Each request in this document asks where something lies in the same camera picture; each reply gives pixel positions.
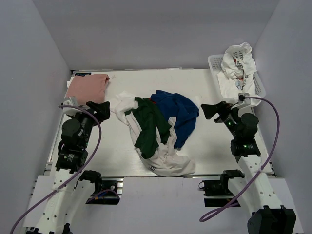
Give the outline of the white red-print t-shirt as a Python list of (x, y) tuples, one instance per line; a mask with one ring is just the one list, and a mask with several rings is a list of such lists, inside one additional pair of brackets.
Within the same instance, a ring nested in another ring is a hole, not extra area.
[[(117, 118), (128, 126), (133, 145), (138, 139), (141, 127), (132, 114), (126, 116), (125, 112), (138, 107), (138, 103), (134, 101), (134, 98), (134, 95), (124, 91), (110, 100), (111, 112), (115, 113)], [(167, 122), (171, 125), (170, 136), (167, 143), (160, 143), (160, 135), (159, 132), (157, 132), (156, 135), (159, 146), (151, 158), (144, 159), (140, 149), (135, 146), (134, 149), (137, 151), (142, 163), (158, 176), (183, 176), (193, 174), (196, 169), (195, 161), (188, 156), (179, 156), (177, 152), (180, 149), (175, 148), (177, 140), (174, 129), (176, 118), (171, 117)]]

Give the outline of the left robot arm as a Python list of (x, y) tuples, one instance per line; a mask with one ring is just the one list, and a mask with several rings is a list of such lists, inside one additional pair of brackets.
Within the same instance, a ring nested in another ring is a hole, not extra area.
[(62, 104), (61, 108), (74, 112), (62, 124), (52, 191), (37, 202), (46, 202), (46, 206), (37, 225), (28, 231), (30, 234), (71, 233), (76, 212), (91, 194), (97, 195), (103, 189), (101, 174), (85, 167), (95, 155), (87, 152), (91, 131), (110, 118), (110, 102), (89, 101), (84, 107)]

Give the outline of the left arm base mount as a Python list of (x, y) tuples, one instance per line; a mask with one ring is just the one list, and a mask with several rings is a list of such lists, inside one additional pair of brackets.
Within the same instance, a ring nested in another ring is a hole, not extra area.
[(102, 177), (102, 186), (96, 189), (86, 205), (117, 205), (123, 189), (122, 177)]

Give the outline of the blue t-shirt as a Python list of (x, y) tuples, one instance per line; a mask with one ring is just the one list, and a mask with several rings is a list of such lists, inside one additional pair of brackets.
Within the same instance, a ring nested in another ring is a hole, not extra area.
[(171, 117), (176, 118), (175, 133), (177, 140), (175, 148), (181, 149), (196, 125), (196, 118), (199, 116), (199, 108), (187, 97), (178, 93), (169, 93), (156, 90), (150, 97), (156, 104), (165, 120)]

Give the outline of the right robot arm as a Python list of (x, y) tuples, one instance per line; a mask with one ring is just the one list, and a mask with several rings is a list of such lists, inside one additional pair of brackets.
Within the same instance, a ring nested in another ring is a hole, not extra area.
[(239, 115), (239, 110), (224, 101), (215, 104), (202, 104), (206, 119), (223, 123), (233, 136), (231, 153), (238, 163), (239, 170), (225, 170), (220, 177), (220, 188), (225, 194), (234, 197), (223, 207), (204, 214), (199, 221), (205, 222), (229, 207), (239, 204), (249, 215), (247, 230), (250, 234), (291, 234), (296, 214), (286, 208), (272, 188), (267, 174), (263, 171), (270, 159), (262, 161), (255, 140), (258, 131), (258, 118), (252, 113)]

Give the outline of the green and white t-shirt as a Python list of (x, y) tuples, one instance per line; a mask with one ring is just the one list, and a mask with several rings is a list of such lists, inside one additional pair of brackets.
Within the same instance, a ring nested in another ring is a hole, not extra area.
[(171, 125), (149, 98), (135, 97), (134, 101), (138, 103), (138, 107), (126, 111), (125, 115), (132, 114), (141, 127), (134, 146), (140, 149), (144, 159), (149, 159), (159, 146), (156, 133), (159, 132), (160, 143), (167, 143)]

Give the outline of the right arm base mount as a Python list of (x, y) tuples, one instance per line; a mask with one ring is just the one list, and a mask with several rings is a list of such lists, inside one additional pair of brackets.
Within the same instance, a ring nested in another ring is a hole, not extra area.
[(203, 180), (198, 184), (198, 188), (204, 192), (204, 205), (207, 208), (223, 207), (234, 198), (234, 195), (223, 187), (221, 180)]

